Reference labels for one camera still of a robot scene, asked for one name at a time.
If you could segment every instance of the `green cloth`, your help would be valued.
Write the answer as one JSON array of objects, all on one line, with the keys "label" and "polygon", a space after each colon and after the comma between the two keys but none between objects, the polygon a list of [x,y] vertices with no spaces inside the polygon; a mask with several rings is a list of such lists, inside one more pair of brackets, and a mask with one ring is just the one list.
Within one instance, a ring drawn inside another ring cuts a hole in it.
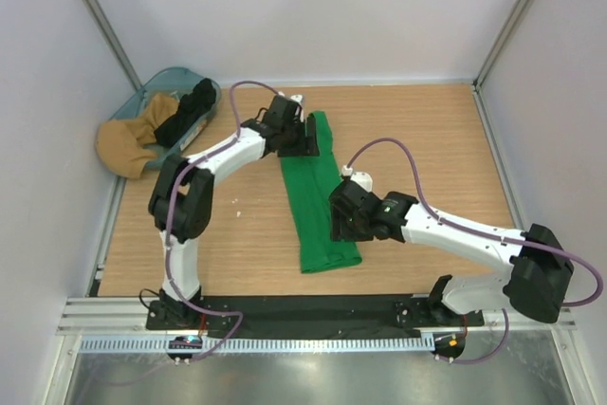
[{"label": "green cloth", "polygon": [[280,158],[288,201],[300,238],[302,273],[322,272],[359,265],[359,250],[353,242],[331,241],[329,195],[340,184],[333,156],[333,135],[323,111],[315,111],[319,156]]}]

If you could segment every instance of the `brown cloth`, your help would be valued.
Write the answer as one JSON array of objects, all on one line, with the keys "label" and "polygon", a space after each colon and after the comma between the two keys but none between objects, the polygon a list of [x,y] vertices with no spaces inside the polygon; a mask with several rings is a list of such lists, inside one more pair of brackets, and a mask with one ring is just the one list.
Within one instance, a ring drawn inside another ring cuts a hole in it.
[{"label": "brown cloth", "polygon": [[109,120],[97,132],[95,149],[101,161],[117,175],[139,178],[156,152],[143,146],[156,142],[154,131],[177,112],[179,102],[173,97],[156,94],[135,119]]}]

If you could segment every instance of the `white wall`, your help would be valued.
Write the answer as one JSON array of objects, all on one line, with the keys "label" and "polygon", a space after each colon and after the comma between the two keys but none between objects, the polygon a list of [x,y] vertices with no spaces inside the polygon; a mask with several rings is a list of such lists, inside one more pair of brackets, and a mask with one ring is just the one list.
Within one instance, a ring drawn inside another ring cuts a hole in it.
[{"label": "white wall", "polygon": [[100,0],[139,76],[473,79],[515,0]]},{"label": "white wall", "polygon": [[0,401],[21,405],[92,271],[112,182],[93,140],[131,89],[81,0],[0,0],[0,17]]},{"label": "white wall", "polygon": [[[484,92],[525,222],[607,275],[607,0],[535,0]],[[592,285],[577,271],[572,298]],[[577,317],[604,384],[607,296]]]}]

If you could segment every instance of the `wooden tabletop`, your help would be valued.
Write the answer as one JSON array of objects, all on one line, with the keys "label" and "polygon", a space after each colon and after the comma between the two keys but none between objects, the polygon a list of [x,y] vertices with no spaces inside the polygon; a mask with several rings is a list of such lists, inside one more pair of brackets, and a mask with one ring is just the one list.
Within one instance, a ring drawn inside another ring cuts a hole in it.
[{"label": "wooden tabletop", "polygon": [[[282,88],[305,95],[306,110],[326,112],[338,165],[371,139],[407,144],[424,193],[438,209],[490,225],[512,219],[474,99],[467,85]],[[265,89],[237,90],[241,119],[268,106]],[[186,154],[202,151],[234,130],[227,98]],[[364,153],[356,169],[370,173],[374,192],[414,192],[411,169],[392,144]],[[102,296],[159,289],[162,245],[147,204],[157,173],[126,184],[101,281]],[[212,220],[200,238],[198,274],[207,295],[365,294],[428,292],[440,275],[487,269],[453,254],[395,241],[359,244],[362,264],[302,274],[299,242],[275,155],[247,165],[214,191]]]}]

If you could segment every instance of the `plastic basket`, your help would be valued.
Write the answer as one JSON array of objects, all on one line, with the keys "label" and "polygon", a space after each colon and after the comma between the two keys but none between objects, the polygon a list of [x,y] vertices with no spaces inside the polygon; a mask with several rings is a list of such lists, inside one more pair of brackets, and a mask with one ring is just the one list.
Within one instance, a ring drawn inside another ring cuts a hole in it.
[{"label": "plastic basket", "polygon": [[[181,96],[192,92],[193,87],[200,83],[204,77],[200,76],[188,68],[174,66],[166,68],[158,73],[140,90],[138,90],[111,119],[132,119],[139,116],[155,94],[161,92],[172,97],[181,99]],[[171,154],[181,154],[181,152],[190,145],[198,136],[204,126],[214,118],[217,113],[219,102],[221,101],[221,88],[219,84],[212,80],[212,86],[215,88],[216,99],[211,110],[202,115],[190,129],[183,135],[179,141],[171,148],[165,148],[158,144],[146,145],[146,148],[157,152],[158,158],[149,161],[145,165],[146,170],[159,170],[164,159]]]}]

